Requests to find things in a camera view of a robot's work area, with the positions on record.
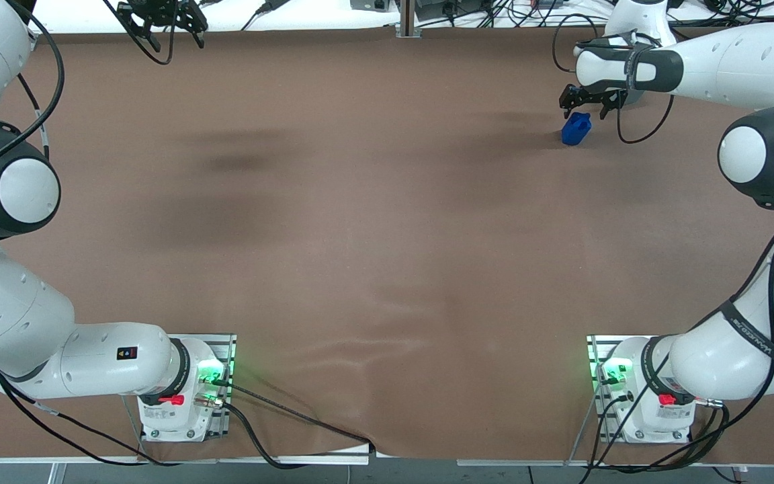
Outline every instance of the cable connector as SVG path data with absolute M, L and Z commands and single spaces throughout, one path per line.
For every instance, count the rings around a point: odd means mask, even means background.
M 49 413 L 52 416 L 58 417 L 58 410 L 55 410 L 54 408 L 49 408 L 46 405 L 40 403 L 39 401 L 35 401 L 32 405 L 34 405 L 34 407 L 39 408 L 40 410 L 45 411 L 46 413 Z
M 709 407 L 709 408 L 722 408 L 724 407 L 724 402 L 720 401 L 719 399 L 712 399 L 712 398 L 695 398 L 695 404 L 701 405 L 702 407 Z
M 219 409 L 225 406 L 225 399 L 214 395 L 196 395 L 193 404 L 199 405 L 199 407 Z

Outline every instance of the red button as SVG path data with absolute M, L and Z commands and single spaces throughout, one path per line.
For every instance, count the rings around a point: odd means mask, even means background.
M 663 405 L 673 405 L 677 403 L 677 399 L 673 395 L 668 395 L 667 393 L 663 393 L 662 395 L 658 396 L 658 403 Z
M 184 395 L 173 395 L 170 397 L 160 397 L 159 401 L 168 401 L 172 405 L 184 405 Z

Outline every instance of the brown table surface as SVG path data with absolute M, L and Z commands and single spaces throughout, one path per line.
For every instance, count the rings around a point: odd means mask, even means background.
M 562 62 L 589 36 L 564 31 Z M 233 33 L 200 51 L 180 36 L 160 68 L 121 37 L 64 37 L 49 121 L 61 210 L 5 248 L 78 322 L 237 333 L 239 382 L 383 453 L 565 459 L 592 392 L 586 334 L 684 331 L 742 282 L 774 212 L 716 166 L 742 110 L 679 99 L 636 146 L 594 114 L 583 144 L 563 146 L 557 97 L 575 80 L 550 39 Z M 38 50 L 25 74 L 46 102 L 55 67 Z M 626 108 L 626 136 L 666 102 Z M 32 116 L 15 83 L 0 117 Z M 271 453 L 355 444 L 239 403 Z M 117 396 L 52 405 L 134 443 Z M 254 454 L 237 423 L 221 441 L 150 449 Z M 609 462 L 663 450 L 618 446 Z M 0 457 L 75 454 L 0 395 Z M 709 459 L 774 465 L 774 396 Z

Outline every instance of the floor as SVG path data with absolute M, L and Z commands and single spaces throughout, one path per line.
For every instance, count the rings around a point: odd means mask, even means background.
M 0 465 L 0 484 L 47 482 L 49 465 Z M 583 469 L 534 467 L 459 467 L 454 460 L 372 459 L 365 467 L 349 469 L 318 466 L 297 471 L 276 471 L 267 465 L 183 465 L 174 469 L 142 467 L 116 468 L 104 465 L 69 465 L 64 484 L 574 484 Z M 730 469 L 722 469 L 730 475 Z M 774 484 L 774 468 L 751 468 L 743 479 L 750 484 Z M 620 475 L 612 471 L 594 471 L 587 484 L 724 484 L 710 468 L 692 468 L 654 475 Z

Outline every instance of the warning label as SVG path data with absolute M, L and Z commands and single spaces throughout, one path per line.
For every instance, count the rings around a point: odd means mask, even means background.
M 175 411 L 164 410 L 163 408 L 145 408 L 145 417 L 149 419 L 171 419 L 175 417 Z
M 663 407 L 658 406 L 656 416 L 660 419 L 685 419 L 691 417 L 691 410 L 684 407 Z

